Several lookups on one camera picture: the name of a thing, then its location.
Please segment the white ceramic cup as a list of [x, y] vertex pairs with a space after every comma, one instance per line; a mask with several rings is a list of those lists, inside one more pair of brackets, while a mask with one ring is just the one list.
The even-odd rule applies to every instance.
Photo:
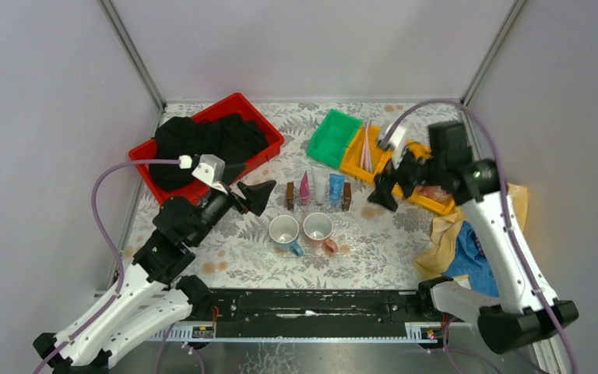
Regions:
[[301, 257], [304, 255], [304, 250], [298, 243], [299, 234], [299, 223], [290, 215], [279, 215], [269, 224], [269, 237], [274, 245], [278, 249]]

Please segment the pink patterned cup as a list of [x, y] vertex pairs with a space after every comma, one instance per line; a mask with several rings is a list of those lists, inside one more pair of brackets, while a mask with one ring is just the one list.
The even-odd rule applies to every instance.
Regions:
[[331, 253], [339, 251], [339, 246], [332, 239], [332, 219], [325, 213], [307, 215], [303, 221], [303, 231], [312, 247], [323, 248]]

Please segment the blue toothpaste tube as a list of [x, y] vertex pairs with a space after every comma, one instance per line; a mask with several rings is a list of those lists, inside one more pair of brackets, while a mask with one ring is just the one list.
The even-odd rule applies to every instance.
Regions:
[[334, 173], [329, 175], [329, 202], [332, 206], [341, 204], [345, 181], [344, 175]]

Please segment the pink toothpaste tube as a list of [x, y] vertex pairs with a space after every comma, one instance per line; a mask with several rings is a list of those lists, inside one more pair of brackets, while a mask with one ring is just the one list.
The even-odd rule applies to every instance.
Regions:
[[311, 201], [311, 190], [308, 173], [305, 171], [300, 182], [299, 187], [300, 204], [306, 206]]

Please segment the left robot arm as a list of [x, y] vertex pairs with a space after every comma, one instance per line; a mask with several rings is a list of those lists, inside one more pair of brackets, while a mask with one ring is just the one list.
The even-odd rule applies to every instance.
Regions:
[[125, 265], [114, 250], [118, 280], [74, 323], [57, 333], [42, 333], [33, 342], [41, 358], [35, 372], [107, 373], [122, 356], [161, 328], [186, 317], [200, 320], [210, 310], [210, 289], [183, 271], [195, 260], [194, 248], [230, 211], [262, 215], [276, 181], [230, 187], [246, 168], [225, 165], [212, 154], [176, 159], [145, 159], [131, 165], [171, 165], [189, 170], [210, 190], [199, 206], [183, 196], [167, 199], [146, 243]]

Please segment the clear acrylic toiletry tray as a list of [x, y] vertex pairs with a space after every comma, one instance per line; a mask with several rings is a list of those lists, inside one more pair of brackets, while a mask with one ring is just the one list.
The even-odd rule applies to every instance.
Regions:
[[350, 182], [344, 183], [336, 204], [332, 203], [328, 186], [325, 188], [325, 193], [321, 196], [315, 195], [313, 191], [310, 190], [308, 198], [302, 198], [301, 183], [296, 187], [294, 182], [288, 182], [283, 195], [283, 206], [290, 211], [293, 211], [296, 206], [299, 206], [301, 210], [311, 209], [332, 213], [339, 211], [347, 212], [350, 210], [352, 200], [353, 193]]

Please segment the white toothpaste tube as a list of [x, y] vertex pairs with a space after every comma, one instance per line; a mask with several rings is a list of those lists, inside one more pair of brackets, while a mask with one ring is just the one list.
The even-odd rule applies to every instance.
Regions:
[[329, 178], [329, 171], [322, 167], [313, 166], [311, 172], [313, 176], [315, 203], [322, 205], [326, 199], [326, 185]]

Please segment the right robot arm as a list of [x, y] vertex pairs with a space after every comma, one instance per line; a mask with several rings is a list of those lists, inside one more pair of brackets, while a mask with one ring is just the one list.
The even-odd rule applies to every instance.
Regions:
[[408, 196], [417, 186], [439, 186], [450, 194], [472, 226], [498, 287], [495, 298], [467, 289], [450, 277], [419, 284], [415, 303], [422, 319], [447, 313], [475, 326], [496, 354], [514, 351], [560, 333], [579, 318], [571, 300], [562, 300], [541, 273], [519, 229], [501, 169], [492, 159], [474, 160], [465, 125], [429, 125], [430, 152], [416, 156], [406, 129], [384, 126], [377, 144], [392, 156], [374, 176], [371, 203], [397, 211], [392, 192]]

